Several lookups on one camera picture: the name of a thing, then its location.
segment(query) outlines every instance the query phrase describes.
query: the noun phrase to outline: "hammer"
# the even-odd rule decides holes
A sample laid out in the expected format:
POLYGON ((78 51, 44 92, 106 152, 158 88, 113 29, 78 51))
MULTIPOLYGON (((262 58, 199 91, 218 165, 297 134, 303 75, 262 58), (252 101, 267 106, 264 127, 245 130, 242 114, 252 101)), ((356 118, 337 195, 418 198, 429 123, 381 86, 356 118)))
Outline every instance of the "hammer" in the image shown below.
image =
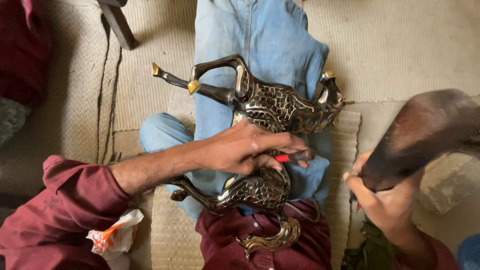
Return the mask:
POLYGON ((373 192, 391 189, 445 152, 479 154, 479 131, 480 107, 464 92, 416 95, 395 117, 359 176, 373 192))

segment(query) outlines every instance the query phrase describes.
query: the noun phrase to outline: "horse figurine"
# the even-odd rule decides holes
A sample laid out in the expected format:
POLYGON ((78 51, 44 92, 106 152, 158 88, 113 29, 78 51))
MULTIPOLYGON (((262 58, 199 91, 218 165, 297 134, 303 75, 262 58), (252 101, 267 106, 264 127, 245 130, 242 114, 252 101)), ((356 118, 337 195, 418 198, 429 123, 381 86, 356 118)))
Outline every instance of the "horse figurine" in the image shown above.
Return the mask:
MULTIPOLYGON (((345 102, 331 71, 321 75, 320 83, 324 89, 320 98, 307 100, 290 86, 266 83, 255 78, 238 54, 193 66, 189 81, 163 71, 155 63, 152 66, 154 77, 188 89, 191 95, 199 93, 230 107, 233 111, 232 125, 247 117, 273 133, 320 132, 326 126, 334 126, 340 110, 353 103, 345 102), (224 66, 236 70, 234 89, 201 84, 198 81, 205 72, 224 66)), ((277 155, 278 151, 271 150, 269 154, 277 155)), ((246 205, 259 212, 276 214, 280 223, 280 231, 276 235, 261 237, 252 234, 244 240, 236 238, 245 249, 247 259, 255 250, 274 252, 285 249, 295 243, 300 235, 299 222, 283 211, 290 191, 290 179, 285 168, 280 172, 271 168, 261 169, 240 177, 234 174, 226 179, 222 193, 217 196, 203 194, 184 175, 172 179, 170 184, 181 188, 173 192, 170 197, 172 200, 183 201, 187 196, 192 196, 210 212, 223 213, 246 205)))

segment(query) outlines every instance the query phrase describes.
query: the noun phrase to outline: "knee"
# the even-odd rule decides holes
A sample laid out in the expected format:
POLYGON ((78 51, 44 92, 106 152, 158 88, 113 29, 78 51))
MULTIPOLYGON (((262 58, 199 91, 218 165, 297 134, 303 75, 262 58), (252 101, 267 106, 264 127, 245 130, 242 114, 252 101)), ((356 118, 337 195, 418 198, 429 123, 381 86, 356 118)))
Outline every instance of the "knee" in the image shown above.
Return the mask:
POLYGON ((167 113, 150 115, 140 127, 140 144, 146 152, 156 152, 193 140, 183 124, 167 113))
POLYGON ((164 130, 165 127, 178 122, 178 120, 168 113, 155 113, 145 119, 142 126, 140 126, 140 134, 151 133, 152 131, 164 130))

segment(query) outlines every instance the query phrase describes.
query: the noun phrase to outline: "rock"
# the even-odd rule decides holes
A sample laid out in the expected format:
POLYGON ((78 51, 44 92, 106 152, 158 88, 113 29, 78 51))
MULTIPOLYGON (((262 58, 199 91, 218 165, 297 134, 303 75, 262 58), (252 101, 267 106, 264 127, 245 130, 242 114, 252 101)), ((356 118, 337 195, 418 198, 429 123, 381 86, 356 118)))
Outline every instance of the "rock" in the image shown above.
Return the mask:
POLYGON ((480 189, 480 160, 453 153, 425 168, 419 201, 428 209, 444 214, 465 197, 480 189))

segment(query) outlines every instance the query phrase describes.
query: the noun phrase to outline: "blue cloth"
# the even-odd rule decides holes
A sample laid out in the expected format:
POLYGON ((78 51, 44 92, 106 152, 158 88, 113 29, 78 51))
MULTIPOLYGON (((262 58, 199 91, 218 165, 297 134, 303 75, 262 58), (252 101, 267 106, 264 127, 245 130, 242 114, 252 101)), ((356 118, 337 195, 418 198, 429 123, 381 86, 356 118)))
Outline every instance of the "blue cloth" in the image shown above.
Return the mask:
MULTIPOLYGON (((195 63, 213 61, 240 54, 259 79, 292 86, 304 98, 312 98, 320 78, 328 46, 313 39, 307 32, 307 16, 292 0, 198 0, 195 20, 195 63)), ((201 83, 234 88, 235 71, 218 68, 205 73, 201 83)), ((227 129, 232 111, 210 98, 195 94, 196 130, 194 139, 201 140, 227 129)), ((140 142, 147 152, 155 152, 191 140, 191 135, 174 117, 167 114, 150 116, 140 129, 140 142)), ((317 156, 305 169, 284 163, 290 178, 290 200, 315 196, 322 206, 328 195, 332 160, 330 133, 304 136, 317 156)), ((229 172, 194 171, 187 176, 208 195, 217 195, 229 172)), ((167 186, 170 192, 178 189, 167 186)), ((202 207, 188 197, 179 205, 194 219, 202 207)))
POLYGON ((458 263, 462 270, 480 269, 480 234, 463 241, 458 248, 458 263))

